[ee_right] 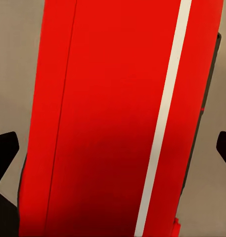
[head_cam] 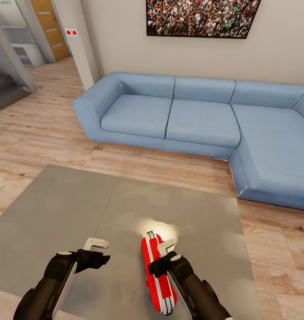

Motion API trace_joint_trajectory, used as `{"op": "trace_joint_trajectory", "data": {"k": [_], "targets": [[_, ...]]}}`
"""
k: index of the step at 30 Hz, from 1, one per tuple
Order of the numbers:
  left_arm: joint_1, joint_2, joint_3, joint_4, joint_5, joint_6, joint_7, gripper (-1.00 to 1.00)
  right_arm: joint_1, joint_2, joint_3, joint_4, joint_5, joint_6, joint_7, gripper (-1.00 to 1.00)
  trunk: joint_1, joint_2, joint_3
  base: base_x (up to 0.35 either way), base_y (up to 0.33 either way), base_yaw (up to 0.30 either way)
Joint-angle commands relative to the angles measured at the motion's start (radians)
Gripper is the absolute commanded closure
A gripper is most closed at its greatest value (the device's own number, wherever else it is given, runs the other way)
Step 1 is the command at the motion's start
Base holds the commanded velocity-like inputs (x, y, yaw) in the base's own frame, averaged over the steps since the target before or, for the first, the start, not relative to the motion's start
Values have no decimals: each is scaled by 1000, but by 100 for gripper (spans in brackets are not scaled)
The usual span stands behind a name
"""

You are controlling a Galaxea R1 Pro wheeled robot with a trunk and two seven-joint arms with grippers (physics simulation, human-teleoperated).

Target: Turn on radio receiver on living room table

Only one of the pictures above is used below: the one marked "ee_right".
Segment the radio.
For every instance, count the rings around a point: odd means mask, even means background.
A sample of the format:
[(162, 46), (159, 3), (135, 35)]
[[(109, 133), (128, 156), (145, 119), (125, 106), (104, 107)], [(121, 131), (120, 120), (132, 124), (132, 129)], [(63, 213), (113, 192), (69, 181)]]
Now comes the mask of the radio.
[(19, 237), (179, 237), (224, 0), (45, 0)]

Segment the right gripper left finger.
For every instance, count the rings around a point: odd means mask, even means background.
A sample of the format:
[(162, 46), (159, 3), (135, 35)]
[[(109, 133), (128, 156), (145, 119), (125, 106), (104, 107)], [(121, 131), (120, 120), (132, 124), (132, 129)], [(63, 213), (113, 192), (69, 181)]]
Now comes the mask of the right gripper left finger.
[(0, 135), (0, 180), (19, 151), (15, 131)]

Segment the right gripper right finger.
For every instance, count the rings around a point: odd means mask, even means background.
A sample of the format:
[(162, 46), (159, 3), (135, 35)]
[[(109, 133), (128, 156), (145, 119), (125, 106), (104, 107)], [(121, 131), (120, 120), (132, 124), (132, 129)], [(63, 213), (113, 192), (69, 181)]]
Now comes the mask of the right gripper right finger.
[(226, 162), (226, 132), (222, 131), (219, 134), (217, 145), (217, 151), (220, 153), (224, 161)]

